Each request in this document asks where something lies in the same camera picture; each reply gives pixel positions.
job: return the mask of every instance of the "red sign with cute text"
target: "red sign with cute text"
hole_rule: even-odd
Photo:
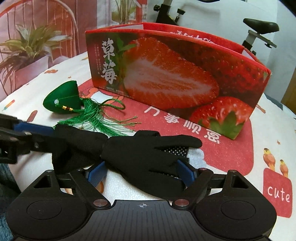
[[[292,215],[292,182],[289,178],[265,168],[263,172],[263,195],[276,209],[276,214],[289,218]]]
[[[198,124],[182,119],[173,114],[145,105],[135,100],[123,97],[93,86],[91,80],[79,86],[80,95],[91,97],[100,91],[110,98],[121,100],[126,106],[125,110],[116,110],[105,107],[105,113],[117,120],[126,120],[137,116],[133,122],[135,126],[128,127],[134,131],[154,130],[161,135],[191,135],[201,139],[201,149],[208,165],[227,172],[230,169],[238,170],[242,175],[251,172],[254,165],[253,135],[251,122],[248,120],[241,133],[235,140],[231,140]]]

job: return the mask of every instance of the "blue gripper pad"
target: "blue gripper pad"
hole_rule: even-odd
[[[190,170],[182,161],[177,161],[177,173],[184,184],[189,187],[195,180],[194,172]]]
[[[103,161],[101,164],[96,166],[93,170],[89,171],[86,178],[94,187],[96,187],[100,183],[100,181],[102,181],[103,178],[107,175],[107,171],[108,170],[105,166],[105,162]]]
[[[54,129],[50,126],[41,126],[27,122],[20,122],[14,125],[13,130],[19,132],[28,131],[45,136],[52,136],[54,132]]]

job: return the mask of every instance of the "black glove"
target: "black glove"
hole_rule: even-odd
[[[52,165],[55,174],[65,174],[73,170],[100,162],[102,147],[108,137],[100,132],[82,131],[73,126],[57,124],[54,129],[58,143],[52,143]]]
[[[110,137],[101,158],[106,161],[107,168],[120,173],[140,190],[172,200],[185,188],[184,183],[176,178],[177,160],[188,161],[188,158],[164,150],[201,146],[201,140],[192,136],[160,136],[156,131],[138,131],[131,137]]]

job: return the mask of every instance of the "white wall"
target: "white wall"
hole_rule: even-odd
[[[278,47],[271,50],[267,63],[272,76],[265,93],[281,101],[296,66],[296,17],[280,1],[277,23],[280,31],[275,35],[274,42]]]
[[[148,0],[147,22],[155,22],[157,12],[153,11],[155,4],[161,5],[163,0]],[[242,44],[250,29],[243,23],[244,18],[255,18],[276,22],[277,0],[220,0],[214,3],[202,3],[197,0],[173,0],[170,9],[172,18],[177,16],[177,9],[185,12],[180,17],[179,25],[215,34]],[[273,41],[274,33],[264,35]],[[253,50],[257,57],[267,64],[270,49],[261,40],[256,40]]]

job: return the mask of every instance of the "cartoon bird print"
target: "cartoon bird print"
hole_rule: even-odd
[[[274,166],[276,164],[276,160],[274,156],[271,154],[270,150],[267,148],[264,148],[263,160],[271,170],[275,170]]]
[[[288,172],[289,169],[285,162],[283,160],[280,160],[281,165],[279,166],[279,169],[281,170],[281,173],[283,174],[284,177],[288,178]]]

